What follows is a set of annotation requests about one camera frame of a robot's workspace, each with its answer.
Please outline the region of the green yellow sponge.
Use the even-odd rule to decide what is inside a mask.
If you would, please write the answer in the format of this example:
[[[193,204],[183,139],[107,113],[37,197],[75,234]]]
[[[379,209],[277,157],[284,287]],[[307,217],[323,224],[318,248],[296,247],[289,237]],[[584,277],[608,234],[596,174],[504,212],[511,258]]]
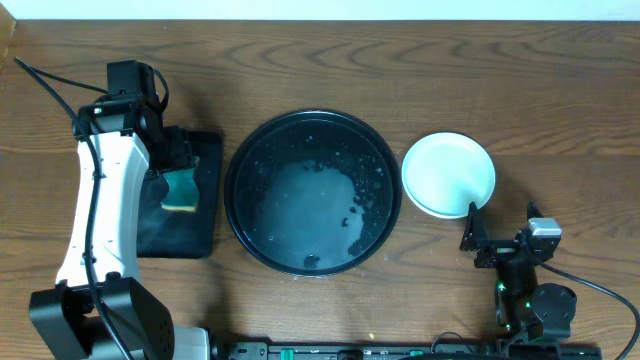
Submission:
[[[164,174],[168,192],[161,201],[161,207],[168,211],[195,212],[199,203],[199,190],[195,183],[195,170],[199,158],[188,169],[175,170]]]

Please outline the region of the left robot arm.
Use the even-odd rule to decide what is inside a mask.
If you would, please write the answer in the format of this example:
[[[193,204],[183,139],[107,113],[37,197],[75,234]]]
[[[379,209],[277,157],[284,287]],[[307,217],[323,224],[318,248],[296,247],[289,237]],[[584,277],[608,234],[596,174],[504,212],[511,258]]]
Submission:
[[[57,359],[209,359],[208,330],[176,324],[141,283],[140,258],[212,252],[222,139],[163,121],[169,89],[111,62],[97,99],[71,113],[80,184],[69,247],[29,317]]]

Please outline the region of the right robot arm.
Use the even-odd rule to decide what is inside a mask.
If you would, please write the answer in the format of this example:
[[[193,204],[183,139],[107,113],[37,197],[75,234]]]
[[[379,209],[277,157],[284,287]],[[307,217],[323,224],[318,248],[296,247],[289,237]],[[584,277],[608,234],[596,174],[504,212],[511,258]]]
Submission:
[[[476,254],[475,267],[496,271],[496,322],[507,330],[495,341],[496,355],[560,357],[559,342],[571,335],[577,296],[566,286],[539,283],[536,266],[553,257],[561,236],[556,220],[530,202],[527,223],[514,238],[492,239],[476,204],[469,205],[460,249]]]

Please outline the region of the pale green plate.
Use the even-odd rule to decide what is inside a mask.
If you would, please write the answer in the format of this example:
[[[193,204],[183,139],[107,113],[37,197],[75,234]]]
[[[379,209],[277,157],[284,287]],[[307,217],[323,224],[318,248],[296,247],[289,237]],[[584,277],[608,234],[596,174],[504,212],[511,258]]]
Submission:
[[[483,207],[496,186],[489,153],[472,138],[453,132],[427,135],[407,151],[401,179],[408,198],[442,219],[463,218],[470,204]]]

